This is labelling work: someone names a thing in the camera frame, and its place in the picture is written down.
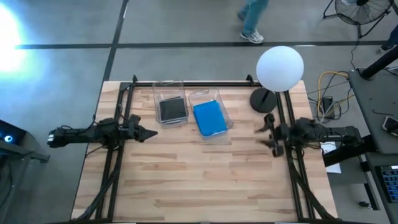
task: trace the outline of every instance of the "blue pants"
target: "blue pants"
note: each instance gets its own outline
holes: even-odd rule
[[[382,48],[391,49],[396,44],[398,44],[398,25],[391,31],[390,38],[383,44]]]
[[[244,19],[243,34],[251,35],[256,30],[261,13],[267,7],[269,0],[246,0],[246,5],[239,11],[239,16]]]

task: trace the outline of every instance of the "desk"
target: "desk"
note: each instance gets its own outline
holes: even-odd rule
[[[104,83],[97,120],[113,117],[119,85]],[[131,113],[141,116],[140,125],[159,133],[145,143],[126,142],[113,221],[297,221],[286,157],[273,158],[270,149],[256,143],[257,138],[268,136],[254,134],[264,124],[264,114],[249,105],[256,88],[218,88],[234,126],[215,145],[202,140],[191,110],[186,126],[162,129],[155,120],[152,88],[135,87]],[[204,88],[186,87],[185,91],[189,95],[199,89]],[[295,116],[311,118],[304,83],[290,95]],[[277,109],[274,113],[278,125]],[[90,144],[88,151],[96,147]],[[105,157],[106,150],[101,149],[86,158],[72,218],[81,215],[98,193]],[[306,149],[304,161],[310,188],[336,216],[321,152]],[[302,192],[300,197],[305,210]]]
[[[377,178],[375,166],[398,165],[398,138],[386,133],[381,125],[390,113],[398,117],[398,77],[381,70],[374,80],[367,81],[357,71],[348,73],[349,82],[361,107],[365,122],[376,145],[377,152],[365,153],[369,170],[374,177],[376,187],[391,223],[398,223],[398,203],[389,203],[383,192],[383,186]]]

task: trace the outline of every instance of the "clear plastic container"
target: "clear plastic container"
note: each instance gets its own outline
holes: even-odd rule
[[[182,81],[162,81],[152,85],[156,121],[165,128],[188,123],[187,98]]]
[[[204,139],[225,134],[232,128],[233,122],[226,112],[218,89],[196,91],[188,99]]]

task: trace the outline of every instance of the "yellow cable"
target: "yellow cable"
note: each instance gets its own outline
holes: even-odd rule
[[[346,102],[348,99],[350,99],[351,97],[353,97],[354,95],[351,95],[351,96],[349,96],[347,99],[342,99],[342,100],[339,100],[338,101],[338,103],[343,103],[343,102]],[[332,114],[332,112],[334,112],[334,110],[331,110],[331,111],[329,111],[329,113],[327,113],[326,115],[325,115],[325,117],[327,117],[327,116],[329,116],[329,115],[331,115]]]
[[[326,75],[326,74],[336,74],[336,75],[341,75],[341,76],[344,76],[344,77],[346,77],[346,78],[348,78],[348,75],[346,74],[346,73],[340,73],[340,72],[332,72],[332,71],[326,71],[326,72],[323,72],[320,76],[319,76],[319,78],[318,78],[318,104],[317,104],[317,114],[319,115],[319,114],[321,114],[321,111],[320,111],[320,105],[321,105],[321,91],[320,91],[320,89],[321,89],[321,79],[322,79],[322,77],[324,76],[324,75]]]

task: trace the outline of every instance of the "wooden tabletop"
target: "wooden tabletop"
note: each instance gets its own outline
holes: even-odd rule
[[[97,120],[113,117],[119,84],[104,83]],[[186,88],[185,92],[188,96],[201,89]],[[254,134],[264,117],[249,105],[254,89],[219,88],[234,126],[219,141],[206,142],[191,109],[186,126],[163,129],[155,120],[152,88],[135,88],[131,113],[141,116],[140,125],[159,133],[145,143],[127,141],[114,222],[297,221],[286,156],[274,158],[269,148],[256,142],[268,138],[268,133]],[[303,82],[291,89],[290,96],[295,117],[311,118]],[[278,125],[277,109],[274,114]],[[96,147],[90,144],[88,151]],[[100,149],[86,158],[72,218],[81,215],[98,193],[105,157],[106,150]],[[311,190],[336,217],[321,152],[306,149],[304,161]],[[302,192],[300,197],[306,211]]]

